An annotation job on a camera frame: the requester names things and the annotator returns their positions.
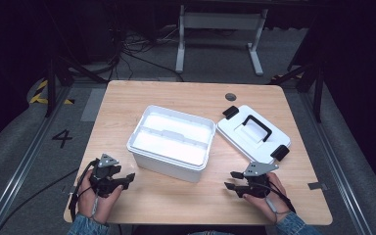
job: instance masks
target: gray carpet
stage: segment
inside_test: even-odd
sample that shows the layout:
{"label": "gray carpet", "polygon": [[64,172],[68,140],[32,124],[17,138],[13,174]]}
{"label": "gray carpet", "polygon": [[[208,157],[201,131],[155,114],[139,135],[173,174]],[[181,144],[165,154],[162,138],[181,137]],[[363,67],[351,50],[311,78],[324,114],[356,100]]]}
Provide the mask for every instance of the gray carpet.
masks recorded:
{"label": "gray carpet", "polygon": [[[229,36],[221,36],[209,31],[192,32],[186,38],[185,67],[181,76],[185,81],[193,82],[265,84],[274,75],[286,73],[286,68],[305,33],[305,30],[293,29],[265,30],[258,46],[264,76],[258,77],[254,74],[245,48],[252,34],[236,31]],[[135,56],[173,70],[176,47],[177,44],[170,41]],[[109,72],[101,74],[104,78],[109,75]],[[117,67],[117,74],[114,72],[112,79],[177,80],[178,76],[170,70],[123,55]],[[326,161],[325,151],[311,124],[311,116],[304,108],[302,94],[292,88],[294,82],[289,81],[283,87],[319,181],[328,187],[324,195],[334,218],[331,225],[317,226],[317,228],[323,234],[358,234],[342,198],[341,189]],[[43,137],[30,171],[4,217],[31,195],[79,166],[104,88],[105,85],[95,84],[88,78],[76,80],[68,96],[69,99],[74,99],[75,103],[61,105],[47,134]],[[35,89],[36,85],[31,87],[30,93]],[[30,98],[30,94],[25,96],[26,99]],[[0,197],[44,120],[45,111],[45,105],[31,104],[27,111],[11,122],[0,134]],[[339,156],[340,164],[372,234],[376,234],[376,177],[353,140],[327,89],[322,100],[321,117],[322,127]],[[72,140],[66,141],[61,148],[62,141],[52,138],[64,130],[70,132],[69,137],[72,137]],[[62,194],[61,189],[65,185],[72,185],[75,176],[76,173],[25,204],[7,221],[0,234],[66,234],[70,224],[64,222],[63,212],[68,196]],[[112,228],[112,234],[118,234],[118,227],[112,225]],[[125,225],[122,228],[123,234],[128,235],[132,226]]]}

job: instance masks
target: blue sleeve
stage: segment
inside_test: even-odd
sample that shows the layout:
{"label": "blue sleeve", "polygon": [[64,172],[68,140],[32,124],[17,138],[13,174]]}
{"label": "blue sleeve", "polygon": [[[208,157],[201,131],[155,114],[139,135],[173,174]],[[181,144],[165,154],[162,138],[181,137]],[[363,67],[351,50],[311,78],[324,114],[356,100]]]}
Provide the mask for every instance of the blue sleeve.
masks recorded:
{"label": "blue sleeve", "polygon": [[276,224],[276,230],[278,235],[320,235],[313,226],[304,223],[304,221],[293,212],[289,212],[282,221]]}
{"label": "blue sleeve", "polygon": [[100,224],[78,213],[68,235],[108,235],[109,225]]}

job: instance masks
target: dark background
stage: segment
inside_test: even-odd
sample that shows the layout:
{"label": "dark background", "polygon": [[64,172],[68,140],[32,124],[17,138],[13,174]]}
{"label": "dark background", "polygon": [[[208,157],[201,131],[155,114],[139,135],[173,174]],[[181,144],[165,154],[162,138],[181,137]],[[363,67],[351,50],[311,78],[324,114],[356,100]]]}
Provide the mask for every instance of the dark background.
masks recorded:
{"label": "dark background", "polygon": [[[128,15],[121,16],[126,24],[116,24],[109,14],[112,6],[112,1],[0,0],[0,131],[28,108],[26,93],[45,74],[51,55],[64,55],[82,65],[106,60],[113,54],[109,33],[113,24],[119,25],[120,33],[132,28],[154,38],[157,29],[175,24],[175,15],[166,14],[173,12],[169,8],[178,9],[126,6]],[[273,10],[266,26],[312,26],[295,63],[302,65],[321,55],[325,83],[376,173],[376,2],[352,0],[346,6],[335,15]],[[141,23],[142,16],[151,24]],[[314,16],[334,21],[325,23],[320,17],[314,23]]]}

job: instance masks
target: lid handle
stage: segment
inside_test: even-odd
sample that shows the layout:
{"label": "lid handle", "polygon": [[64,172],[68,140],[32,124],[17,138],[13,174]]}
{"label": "lid handle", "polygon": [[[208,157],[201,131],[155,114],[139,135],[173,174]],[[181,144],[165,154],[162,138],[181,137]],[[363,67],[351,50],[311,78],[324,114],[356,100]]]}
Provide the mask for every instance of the lid handle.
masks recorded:
{"label": "lid handle", "polygon": [[249,121],[249,120],[252,120],[252,121],[254,121],[257,125],[259,125],[261,128],[263,128],[266,132],[267,132],[267,134],[266,134],[266,136],[263,138],[263,142],[265,142],[267,139],[268,139],[268,137],[271,135],[271,129],[270,128],[268,128],[265,124],[263,124],[261,121],[259,121],[257,118],[255,118],[254,116],[251,116],[251,115],[249,115],[247,118],[246,118],[246,120],[245,121],[243,121],[243,125],[246,125],[247,124],[247,122]]}

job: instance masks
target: white metal frame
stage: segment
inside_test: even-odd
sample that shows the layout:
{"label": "white metal frame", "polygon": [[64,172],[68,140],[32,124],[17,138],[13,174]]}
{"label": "white metal frame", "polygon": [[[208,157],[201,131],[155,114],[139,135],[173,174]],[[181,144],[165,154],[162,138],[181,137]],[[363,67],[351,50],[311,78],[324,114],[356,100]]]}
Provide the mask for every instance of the white metal frame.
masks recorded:
{"label": "white metal frame", "polygon": [[179,44],[175,71],[183,72],[184,69],[185,28],[244,29],[256,32],[255,40],[253,43],[248,43],[248,48],[256,75],[263,75],[257,48],[266,15],[266,9],[262,10],[260,14],[185,13],[185,8],[182,5],[179,13]]}

